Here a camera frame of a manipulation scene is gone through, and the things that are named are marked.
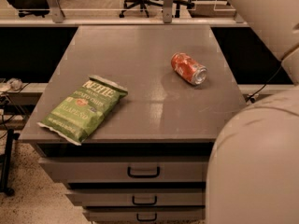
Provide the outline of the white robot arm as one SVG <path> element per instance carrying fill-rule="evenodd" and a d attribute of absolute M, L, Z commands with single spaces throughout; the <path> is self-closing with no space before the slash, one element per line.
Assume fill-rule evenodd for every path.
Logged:
<path fill-rule="evenodd" d="M 228 0 L 299 83 L 299 0 Z M 270 95 L 221 130 L 206 178 L 206 224 L 299 224 L 299 88 Z"/>

